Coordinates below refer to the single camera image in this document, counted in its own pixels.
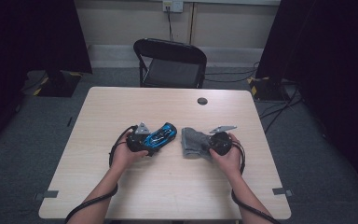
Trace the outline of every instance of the wall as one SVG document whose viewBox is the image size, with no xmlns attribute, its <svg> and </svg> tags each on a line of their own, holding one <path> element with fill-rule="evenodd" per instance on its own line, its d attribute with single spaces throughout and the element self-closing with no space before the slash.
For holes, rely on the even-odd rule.
<svg viewBox="0 0 358 224">
<path fill-rule="evenodd" d="M 184 2 L 183 13 L 171 13 L 175 41 L 199 47 L 264 48 L 278 9 L 276 0 L 204 2 Z M 76 7 L 89 45 L 132 45 L 144 37 L 170 38 L 161 1 L 83 0 L 76 1 Z"/>
</svg>

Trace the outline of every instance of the chair backrest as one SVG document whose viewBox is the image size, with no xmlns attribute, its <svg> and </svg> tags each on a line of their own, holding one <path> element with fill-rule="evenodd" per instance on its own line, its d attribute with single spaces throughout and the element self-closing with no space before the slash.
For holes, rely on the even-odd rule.
<svg viewBox="0 0 358 224">
<path fill-rule="evenodd" d="M 181 63 L 204 64 L 205 66 L 207 62 L 205 54 L 197 47 L 168 40 L 140 39 L 134 43 L 133 50 L 140 62 L 143 62 L 142 56 Z"/>
</svg>

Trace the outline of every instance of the gray object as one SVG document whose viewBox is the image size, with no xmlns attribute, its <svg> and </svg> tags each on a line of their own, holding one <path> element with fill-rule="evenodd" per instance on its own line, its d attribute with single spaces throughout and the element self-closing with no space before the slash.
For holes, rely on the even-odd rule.
<svg viewBox="0 0 358 224">
<path fill-rule="evenodd" d="M 209 133 L 222 133 L 228 130 L 236 129 L 237 126 L 219 126 L 213 130 L 211 130 Z"/>
<path fill-rule="evenodd" d="M 184 157 L 192 158 L 196 155 L 211 161 L 212 157 L 209 152 L 210 138 L 210 135 L 197 132 L 192 128 L 182 129 L 182 148 Z"/>
<path fill-rule="evenodd" d="M 141 122 L 141 124 L 139 124 L 138 128 L 136 129 L 135 134 L 150 134 L 150 131 L 146 125 Z"/>
</svg>

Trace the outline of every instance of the gray carpet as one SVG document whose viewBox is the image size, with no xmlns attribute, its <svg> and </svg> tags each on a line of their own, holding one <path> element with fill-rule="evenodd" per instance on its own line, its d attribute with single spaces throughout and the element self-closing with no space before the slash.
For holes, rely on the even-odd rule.
<svg viewBox="0 0 358 224">
<path fill-rule="evenodd" d="M 249 70 L 208 68 L 207 73 Z M 25 86 L 41 76 L 33 74 Z M 236 81 L 246 76 L 208 75 L 204 89 L 249 90 L 245 80 Z M 88 90 L 138 85 L 137 68 L 98 68 L 82 77 L 72 98 L 27 95 L 20 112 L 0 133 L 0 223 L 62 223 L 41 219 L 41 201 L 34 196 L 47 190 Z M 255 104 L 259 114 L 283 107 L 272 102 Z M 273 117 L 262 119 L 264 128 Z M 282 184 L 294 193 L 288 197 L 292 216 L 282 223 L 358 223 L 358 176 L 323 134 L 322 125 L 303 103 L 285 109 L 266 134 Z"/>
</svg>

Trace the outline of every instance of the power cord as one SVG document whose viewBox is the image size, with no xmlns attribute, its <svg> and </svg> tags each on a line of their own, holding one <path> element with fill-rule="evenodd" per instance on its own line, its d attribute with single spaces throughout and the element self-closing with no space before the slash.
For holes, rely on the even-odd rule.
<svg viewBox="0 0 358 224">
<path fill-rule="evenodd" d="M 173 34 L 172 34 L 172 27 L 171 27 L 171 8 L 165 7 L 165 9 L 167 10 L 168 23 L 170 24 L 170 40 L 173 42 Z"/>
<path fill-rule="evenodd" d="M 124 136 L 124 134 L 129 130 L 129 129 L 135 129 L 135 126 L 130 126 L 128 129 L 126 129 L 121 135 L 120 137 L 117 139 L 117 141 L 115 142 L 115 144 L 112 146 L 112 149 L 110 151 L 110 155 L 109 155 L 109 167 L 112 166 L 112 160 L 113 160 L 113 156 L 115 154 L 115 150 L 117 148 L 118 145 L 122 144 L 119 143 L 118 141 L 120 141 L 120 139 Z M 78 207 L 74 208 L 66 217 L 65 222 L 64 223 L 68 223 L 69 219 L 71 219 L 71 217 L 78 211 L 82 210 L 83 208 L 86 208 L 92 204 L 101 202 L 103 200 L 106 200 L 110 197 L 113 197 L 118 191 L 118 184 L 116 185 L 116 187 L 109 193 L 104 194 L 103 196 L 88 200 L 86 202 L 83 202 L 81 205 L 79 205 Z"/>
<path fill-rule="evenodd" d="M 254 63 L 253 69 L 250 71 L 246 71 L 246 72 L 223 72 L 223 73 L 205 73 L 206 76 L 213 76 L 213 75 L 240 75 L 240 74 L 249 74 L 252 73 L 250 76 L 245 77 L 245 78 L 241 78 L 241 79 L 237 79 L 237 80 L 231 80 L 231 81 L 220 81 L 220 80 L 213 80 L 213 79 L 207 79 L 205 78 L 205 81 L 212 81 L 212 82 L 240 82 L 240 81 L 244 81 L 247 78 L 251 77 L 255 71 L 257 71 L 257 68 L 255 67 L 256 64 L 258 64 L 260 62 Z"/>
<path fill-rule="evenodd" d="M 245 169 L 245 150 L 243 149 L 243 146 L 241 145 L 241 143 L 239 142 L 232 142 L 232 146 L 234 146 L 236 149 L 238 149 L 241 153 L 241 167 L 240 167 L 240 171 L 241 171 L 241 175 L 243 174 L 243 170 Z M 255 209 L 253 208 L 252 206 L 249 206 L 243 202 L 241 202 L 237 196 L 235 195 L 234 193 L 234 190 L 231 191 L 231 198 L 232 198 L 232 201 L 234 201 L 234 203 L 236 203 L 239 207 L 243 208 L 243 209 L 246 209 L 248 210 L 249 212 L 252 212 L 253 214 L 259 216 L 259 217 L 262 217 L 264 218 L 265 220 L 273 223 L 273 224 L 280 224 L 279 221 L 277 221 L 275 218 L 267 215 L 266 213 L 258 210 L 258 209 Z"/>
<path fill-rule="evenodd" d="M 269 125 L 267 126 L 267 128 L 264 130 L 264 133 L 267 133 L 267 132 L 269 131 L 269 128 L 270 128 L 271 125 L 275 122 L 275 120 L 280 116 L 280 114 L 283 112 L 283 110 L 285 110 L 286 108 L 288 108 L 288 107 L 290 107 L 290 106 L 292 106 L 292 105 L 296 105 L 296 104 L 298 104 L 298 103 L 301 101 L 301 99 L 300 99 L 299 101 L 297 101 L 297 102 L 295 102 L 294 104 L 290 105 L 290 104 L 292 103 L 292 101 L 295 99 L 297 92 L 298 92 L 298 85 L 296 86 L 295 93 L 293 93 L 292 97 L 290 97 L 290 99 L 289 99 L 289 102 L 287 102 L 283 108 L 280 108 L 280 109 L 278 109 L 278 110 L 275 110 L 275 111 L 273 111 L 273 112 L 268 113 L 267 115 L 264 115 L 264 116 L 259 117 L 260 119 L 263 119 L 263 118 L 265 118 L 266 116 L 269 116 L 269 115 L 274 114 L 274 113 L 278 113 L 278 114 L 272 119 L 272 121 L 269 123 Z"/>
</svg>

